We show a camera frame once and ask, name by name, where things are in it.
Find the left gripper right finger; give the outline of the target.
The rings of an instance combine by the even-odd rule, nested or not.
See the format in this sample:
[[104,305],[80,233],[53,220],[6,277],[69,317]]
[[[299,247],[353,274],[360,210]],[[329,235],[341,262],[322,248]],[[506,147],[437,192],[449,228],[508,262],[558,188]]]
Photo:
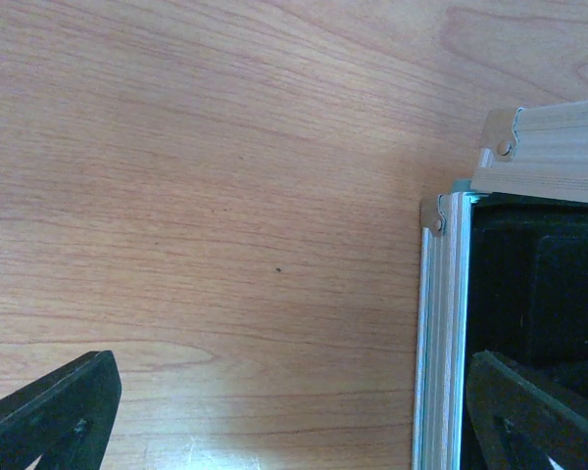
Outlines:
[[588,469],[588,399],[548,375],[478,352],[465,401],[489,469]]

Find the aluminium poker case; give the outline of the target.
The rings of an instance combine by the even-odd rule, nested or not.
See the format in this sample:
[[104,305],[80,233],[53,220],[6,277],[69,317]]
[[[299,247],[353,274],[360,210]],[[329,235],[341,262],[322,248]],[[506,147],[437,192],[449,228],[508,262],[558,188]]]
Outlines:
[[479,150],[420,207],[416,469],[489,469],[466,406],[476,353],[588,399],[588,101],[495,110]]

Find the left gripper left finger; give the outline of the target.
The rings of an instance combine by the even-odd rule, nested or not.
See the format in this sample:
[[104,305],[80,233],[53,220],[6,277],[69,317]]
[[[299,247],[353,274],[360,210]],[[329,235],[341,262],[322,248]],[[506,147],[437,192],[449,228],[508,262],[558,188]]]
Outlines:
[[114,354],[87,352],[0,399],[0,469],[98,469],[122,395]]

